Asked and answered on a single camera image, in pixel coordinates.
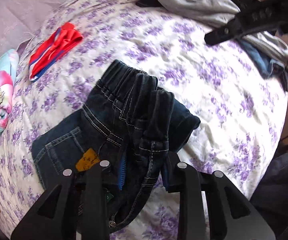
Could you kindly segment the dark blue denim jeans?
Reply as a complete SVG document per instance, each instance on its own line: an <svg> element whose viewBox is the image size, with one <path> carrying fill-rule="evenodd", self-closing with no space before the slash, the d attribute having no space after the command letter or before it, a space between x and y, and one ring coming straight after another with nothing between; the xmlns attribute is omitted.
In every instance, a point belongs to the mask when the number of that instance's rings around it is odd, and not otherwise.
<svg viewBox="0 0 288 240"><path fill-rule="evenodd" d="M200 119L158 79L113 61L82 108L38 137L31 154L43 187L88 150L111 165L106 189L109 231L130 224L146 204L165 157L178 152Z"/></svg>

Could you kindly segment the black garment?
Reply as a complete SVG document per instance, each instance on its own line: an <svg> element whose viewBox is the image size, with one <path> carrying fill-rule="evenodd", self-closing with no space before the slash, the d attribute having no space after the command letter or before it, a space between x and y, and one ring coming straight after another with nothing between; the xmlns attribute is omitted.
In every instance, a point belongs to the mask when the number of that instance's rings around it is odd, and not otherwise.
<svg viewBox="0 0 288 240"><path fill-rule="evenodd" d="M141 8L162 8L163 5L158 0L138 0L135 2Z"/></svg>

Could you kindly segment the grey sweatpants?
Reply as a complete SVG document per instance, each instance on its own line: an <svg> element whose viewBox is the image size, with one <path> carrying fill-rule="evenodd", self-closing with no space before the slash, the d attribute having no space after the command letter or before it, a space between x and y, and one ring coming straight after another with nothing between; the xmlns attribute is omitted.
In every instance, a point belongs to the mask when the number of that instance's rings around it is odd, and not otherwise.
<svg viewBox="0 0 288 240"><path fill-rule="evenodd" d="M211 27L222 27L240 12L231 0L158 0L165 9ZM288 45L267 31L239 38L285 65L288 76Z"/></svg>

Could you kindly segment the red folded shorts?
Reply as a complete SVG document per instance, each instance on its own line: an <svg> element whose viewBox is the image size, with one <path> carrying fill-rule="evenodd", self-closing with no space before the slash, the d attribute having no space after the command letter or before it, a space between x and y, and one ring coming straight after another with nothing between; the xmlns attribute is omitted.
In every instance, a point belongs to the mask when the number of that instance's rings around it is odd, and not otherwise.
<svg viewBox="0 0 288 240"><path fill-rule="evenodd" d="M59 59L80 44L83 36L72 23L64 23L31 55L29 80L36 82Z"/></svg>

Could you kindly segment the light blue jeans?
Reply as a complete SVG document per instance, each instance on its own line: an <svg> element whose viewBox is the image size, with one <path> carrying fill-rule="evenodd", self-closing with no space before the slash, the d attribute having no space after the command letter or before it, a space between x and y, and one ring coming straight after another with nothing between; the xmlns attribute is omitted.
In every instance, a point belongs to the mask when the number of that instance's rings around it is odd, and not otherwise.
<svg viewBox="0 0 288 240"><path fill-rule="evenodd" d="M274 60L252 46L245 40L237 39L239 45L250 57L254 65L257 67L259 74L264 80L277 77L285 92L288 92L288 78L285 72L285 65Z"/></svg>

